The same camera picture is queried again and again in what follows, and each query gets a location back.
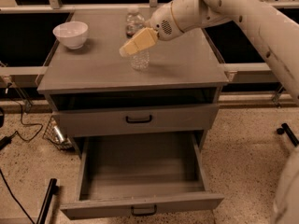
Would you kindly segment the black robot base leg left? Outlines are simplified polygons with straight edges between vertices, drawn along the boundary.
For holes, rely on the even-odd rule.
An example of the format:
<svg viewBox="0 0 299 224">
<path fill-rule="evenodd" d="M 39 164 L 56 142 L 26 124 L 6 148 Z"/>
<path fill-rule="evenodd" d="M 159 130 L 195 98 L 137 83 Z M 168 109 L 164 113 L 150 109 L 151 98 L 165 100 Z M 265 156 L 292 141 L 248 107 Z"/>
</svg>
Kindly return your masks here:
<svg viewBox="0 0 299 224">
<path fill-rule="evenodd" d="M 49 182 L 36 224 L 45 224 L 52 197 L 57 193 L 58 189 L 59 187 L 57 186 L 57 179 L 52 178 Z"/>
</svg>

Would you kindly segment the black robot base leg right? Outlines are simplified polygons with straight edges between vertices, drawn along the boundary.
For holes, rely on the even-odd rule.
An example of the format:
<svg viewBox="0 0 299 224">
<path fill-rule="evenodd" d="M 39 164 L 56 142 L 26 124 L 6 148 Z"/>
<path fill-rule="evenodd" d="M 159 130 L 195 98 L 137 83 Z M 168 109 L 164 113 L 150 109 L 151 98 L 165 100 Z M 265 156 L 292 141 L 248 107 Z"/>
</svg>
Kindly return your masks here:
<svg viewBox="0 0 299 224">
<path fill-rule="evenodd" d="M 281 126 L 277 128 L 277 134 L 283 135 L 284 133 L 287 134 L 287 136 L 289 137 L 289 139 L 295 147 L 299 146 L 299 140 L 297 139 L 297 137 L 295 136 L 292 129 L 287 123 L 282 123 Z"/>
</svg>

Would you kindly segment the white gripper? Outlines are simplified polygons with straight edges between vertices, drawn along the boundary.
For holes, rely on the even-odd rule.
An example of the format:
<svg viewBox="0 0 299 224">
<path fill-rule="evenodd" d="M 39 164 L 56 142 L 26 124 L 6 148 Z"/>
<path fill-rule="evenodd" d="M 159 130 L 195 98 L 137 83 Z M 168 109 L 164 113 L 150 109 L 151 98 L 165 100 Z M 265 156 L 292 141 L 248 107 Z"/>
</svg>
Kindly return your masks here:
<svg viewBox="0 0 299 224">
<path fill-rule="evenodd" d="M 153 47 L 158 38 L 175 39 L 195 28 L 217 26 L 230 21 L 213 11 L 203 0 L 173 0 L 157 8 L 142 28 L 120 48 L 122 57 Z"/>
</svg>

